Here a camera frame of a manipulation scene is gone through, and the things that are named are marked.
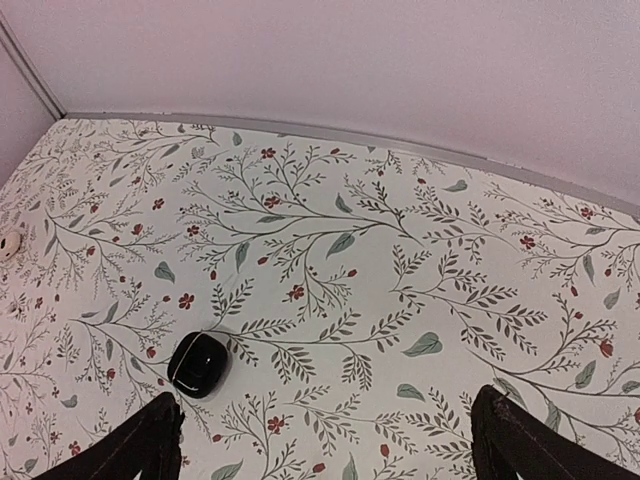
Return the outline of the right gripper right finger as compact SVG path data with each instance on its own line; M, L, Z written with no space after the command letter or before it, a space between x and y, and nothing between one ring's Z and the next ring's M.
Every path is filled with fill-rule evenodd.
M471 430L478 479L638 477L562 437L490 385L472 403Z

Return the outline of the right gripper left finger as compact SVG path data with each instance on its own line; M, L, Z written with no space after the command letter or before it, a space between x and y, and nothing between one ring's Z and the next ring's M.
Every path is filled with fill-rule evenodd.
M76 457L42 473L41 479L177 479L184 413L163 392L107 436Z

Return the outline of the black earbud charging case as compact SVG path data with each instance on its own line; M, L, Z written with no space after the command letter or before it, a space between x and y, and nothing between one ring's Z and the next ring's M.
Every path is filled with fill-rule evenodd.
M167 367L169 382L193 399L210 395L229 367L227 348L206 332L191 332L178 344Z

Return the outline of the white charging case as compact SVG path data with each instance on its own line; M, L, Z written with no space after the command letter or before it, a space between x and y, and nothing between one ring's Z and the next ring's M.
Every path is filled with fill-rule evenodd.
M6 233L0 241L1 259L9 259L13 257L20 249L22 236L19 232L13 230Z

